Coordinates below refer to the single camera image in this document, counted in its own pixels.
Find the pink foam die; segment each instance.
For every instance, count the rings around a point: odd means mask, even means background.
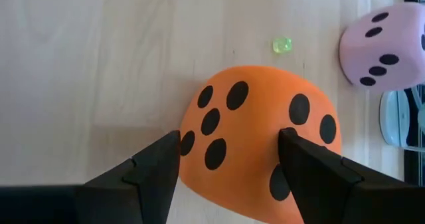
[[[339,58],[354,85],[400,90],[425,81],[425,6],[399,3],[361,17],[343,33]]]

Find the wood grain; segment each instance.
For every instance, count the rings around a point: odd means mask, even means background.
[[[82,183],[178,128],[195,90],[230,66],[286,69],[320,87],[343,154],[403,178],[379,98],[338,62],[344,28],[402,0],[0,0],[0,184]],[[293,40],[277,56],[270,41]],[[169,223],[257,223],[178,183]]]

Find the die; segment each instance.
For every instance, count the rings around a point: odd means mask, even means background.
[[[339,58],[351,83],[376,91],[425,81],[425,7],[399,3],[361,17],[344,31]]]
[[[278,132],[288,127],[341,153],[337,113],[320,89],[278,68],[226,69],[195,94],[183,117],[180,178],[239,214],[303,223],[278,159]]]

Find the orange object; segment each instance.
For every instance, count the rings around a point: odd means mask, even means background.
[[[226,69],[195,94],[183,118],[180,177],[247,217],[303,223],[279,168],[278,132],[287,127],[341,153],[337,113],[316,86],[273,67]]]

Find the green bead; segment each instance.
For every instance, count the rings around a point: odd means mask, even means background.
[[[283,54],[292,50],[292,40],[286,37],[276,38],[273,41],[273,51],[276,54]]]

